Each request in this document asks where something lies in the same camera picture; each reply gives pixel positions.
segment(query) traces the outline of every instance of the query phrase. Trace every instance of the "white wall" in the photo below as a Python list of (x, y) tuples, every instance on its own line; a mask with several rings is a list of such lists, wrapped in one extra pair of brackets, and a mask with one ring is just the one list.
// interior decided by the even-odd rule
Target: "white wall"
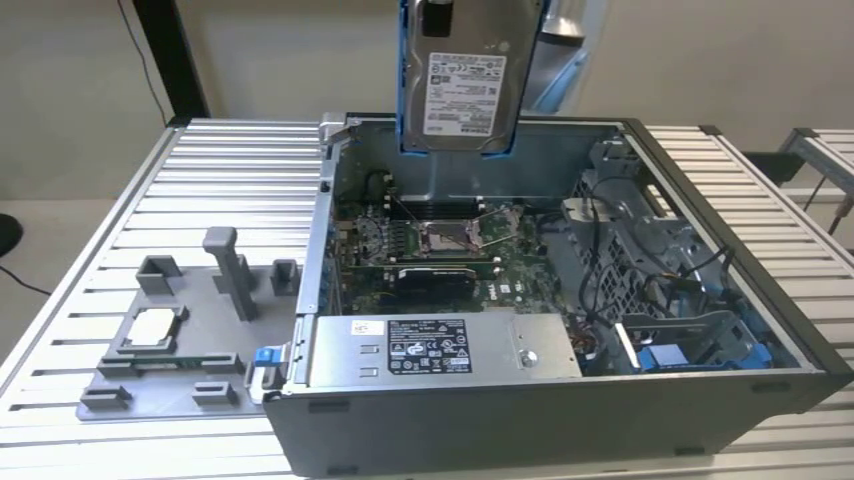
[[(393, 111), (396, 3), (179, 2), (213, 113)], [(574, 113), (714, 123), (751, 149), (854, 127), (854, 1), (610, 4)], [(118, 192), (160, 126), (114, 2), (0, 3), (0, 98), (0, 198)]]
[(211, 110), (315, 119), (393, 112), (396, 0), (179, 3)]
[(116, 3), (0, 2), (0, 199), (116, 195), (161, 130)]
[(711, 123), (756, 150), (854, 128), (851, 19), (851, 0), (611, 0), (576, 113)]

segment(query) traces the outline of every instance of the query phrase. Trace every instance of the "floor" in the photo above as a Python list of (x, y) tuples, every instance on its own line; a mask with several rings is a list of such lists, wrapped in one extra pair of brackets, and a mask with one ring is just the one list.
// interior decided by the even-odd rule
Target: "floor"
[[(0, 212), (24, 225), (24, 238), (0, 265), (30, 285), (53, 290), (113, 200), (0, 201)], [(17, 343), (46, 297), (0, 273), (0, 363)]]

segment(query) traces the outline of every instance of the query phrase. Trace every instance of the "motherboard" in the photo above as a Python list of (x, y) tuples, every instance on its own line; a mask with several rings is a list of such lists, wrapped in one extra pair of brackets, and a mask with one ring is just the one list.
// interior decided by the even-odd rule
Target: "motherboard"
[(477, 199), (339, 204), (343, 313), (564, 313), (537, 218), (521, 203)]

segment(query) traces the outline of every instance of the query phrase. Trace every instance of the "black pole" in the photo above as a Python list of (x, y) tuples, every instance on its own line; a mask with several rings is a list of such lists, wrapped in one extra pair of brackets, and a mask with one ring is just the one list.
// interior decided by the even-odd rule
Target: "black pole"
[(0, 213), (0, 257), (12, 251), (24, 236), (24, 227), (17, 219)]
[(209, 117), (175, 0), (133, 0), (172, 111), (179, 119)]

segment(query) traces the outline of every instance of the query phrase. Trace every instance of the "hard drive label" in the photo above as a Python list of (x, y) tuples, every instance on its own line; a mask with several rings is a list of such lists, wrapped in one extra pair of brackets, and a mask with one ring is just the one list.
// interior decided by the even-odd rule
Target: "hard drive label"
[(465, 321), (391, 320), (388, 371), (395, 375), (471, 373)]
[(488, 137), (507, 57), (429, 54), (424, 135)]

